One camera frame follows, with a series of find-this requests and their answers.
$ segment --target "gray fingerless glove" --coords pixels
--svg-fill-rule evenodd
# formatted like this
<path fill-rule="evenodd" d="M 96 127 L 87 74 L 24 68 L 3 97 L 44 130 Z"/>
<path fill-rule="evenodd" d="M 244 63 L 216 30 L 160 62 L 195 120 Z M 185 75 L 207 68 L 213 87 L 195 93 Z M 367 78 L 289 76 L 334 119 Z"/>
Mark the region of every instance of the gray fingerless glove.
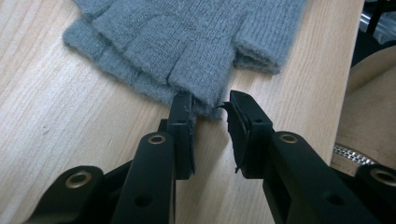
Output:
<path fill-rule="evenodd" d="M 147 74 L 135 69 L 122 57 L 110 42 L 98 34 L 85 19 L 75 21 L 64 32 L 64 43 L 89 57 L 103 71 L 126 82 L 135 91 L 158 100 L 164 104 L 172 104 L 177 90 L 158 83 Z M 193 112 L 198 115 L 219 119 L 220 110 L 196 101 Z"/>
<path fill-rule="evenodd" d="M 77 0 L 116 58 L 149 76 L 155 85 L 191 92 L 205 111 L 223 99 L 233 62 L 242 68 L 279 72 L 304 2 Z M 96 63 L 105 67 L 103 61 Z M 110 73 L 120 76 L 120 71 Z M 138 82 L 132 84 L 135 78 L 120 78 L 143 89 Z"/>

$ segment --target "screw hole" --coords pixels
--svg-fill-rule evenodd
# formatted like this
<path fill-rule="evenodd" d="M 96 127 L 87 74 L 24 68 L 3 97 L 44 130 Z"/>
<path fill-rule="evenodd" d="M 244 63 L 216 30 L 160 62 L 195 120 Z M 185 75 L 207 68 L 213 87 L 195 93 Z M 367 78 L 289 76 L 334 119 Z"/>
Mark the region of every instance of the screw hole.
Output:
<path fill-rule="evenodd" d="M 151 202 L 152 202 L 152 198 L 149 195 L 138 195 L 134 199 L 134 204 L 136 204 L 138 207 L 149 206 Z"/>
<path fill-rule="evenodd" d="M 332 192 L 325 192 L 323 198 L 333 205 L 341 206 L 344 204 L 344 200 L 338 194 Z"/>
<path fill-rule="evenodd" d="M 290 144 L 294 144 L 298 142 L 298 139 L 291 134 L 283 133 L 279 136 L 279 138 L 280 140 Z"/>
<path fill-rule="evenodd" d="M 162 136 L 162 135 L 153 135 L 153 136 L 151 136 L 151 137 L 148 139 L 148 141 L 149 141 L 151 144 L 157 145 L 157 144 L 163 143 L 163 142 L 165 141 L 165 137 Z"/>
<path fill-rule="evenodd" d="M 92 175 L 90 173 L 86 171 L 80 171 L 73 175 L 70 175 L 66 179 L 65 185 L 70 189 L 77 189 L 90 182 L 91 178 Z"/>
<path fill-rule="evenodd" d="M 388 171 L 385 170 L 380 170 L 380 169 L 373 169 L 370 172 L 370 175 L 377 181 L 391 186 L 391 187 L 396 187 L 396 176 L 389 173 Z"/>

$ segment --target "light wood grain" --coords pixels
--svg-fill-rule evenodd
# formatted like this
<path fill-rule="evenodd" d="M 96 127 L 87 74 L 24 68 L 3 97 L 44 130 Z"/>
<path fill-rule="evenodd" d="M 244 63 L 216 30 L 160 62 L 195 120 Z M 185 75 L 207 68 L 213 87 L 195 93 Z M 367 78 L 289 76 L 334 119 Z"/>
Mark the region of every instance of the light wood grain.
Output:
<path fill-rule="evenodd" d="M 311 0 L 289 62 L 270 76 L 235 70 L 276 130 L 302 135 L 327 163 L 363 1 Z M 0 223 L 28 218 L 58 175 L 108 172 L 134 157 L 169 109 L 136 94 L 67 49 L 72 1 L 0 3 Z M 196 175 L 177 183 L 177 223 L 271 223 L 262 182 L 235 175 L 225 121 L 198 119 Z"/>

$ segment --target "wooden table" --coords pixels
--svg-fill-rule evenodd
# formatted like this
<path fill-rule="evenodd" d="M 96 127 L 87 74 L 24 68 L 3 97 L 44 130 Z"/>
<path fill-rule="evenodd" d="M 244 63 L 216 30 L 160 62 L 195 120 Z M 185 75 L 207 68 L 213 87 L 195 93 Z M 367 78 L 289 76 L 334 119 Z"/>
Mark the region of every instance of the wooden table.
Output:
<path fill-rule="evenodd" d="M 363 1 L 310 0 L 282 74 L 235 70 L 277 131 L 332 155 Z M 72 1 L 0 3 L 0 223 L 28 218 L 58 175 L 79 165 L 105 173 L 134 157 L 169 108 L 142 97 L 66 48 Z M 196 175 L 177 182 L 177 223 L 271 223 L 262 182 L 234 174 L 225 121 L 198 119 Z"/>

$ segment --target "metal chain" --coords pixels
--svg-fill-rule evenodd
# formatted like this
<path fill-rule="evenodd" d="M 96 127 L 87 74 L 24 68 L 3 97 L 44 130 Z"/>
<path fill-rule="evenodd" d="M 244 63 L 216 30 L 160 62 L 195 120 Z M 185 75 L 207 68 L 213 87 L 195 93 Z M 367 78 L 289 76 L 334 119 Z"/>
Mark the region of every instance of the metal chain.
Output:
<path fill-rule="evenodd" d="M 343 157 L 350 159 L 351 161 L 354 161 L 360 165 L 375 164 L 375 162 L 372 159 L 361 155 L 359 152 L 356 152 L 350 148 L 342 147 L 342 146 L 339 146 L 336 144 L 334 145 L 334 148 L 332 149 L 332 153 L 343 156 Z"/>

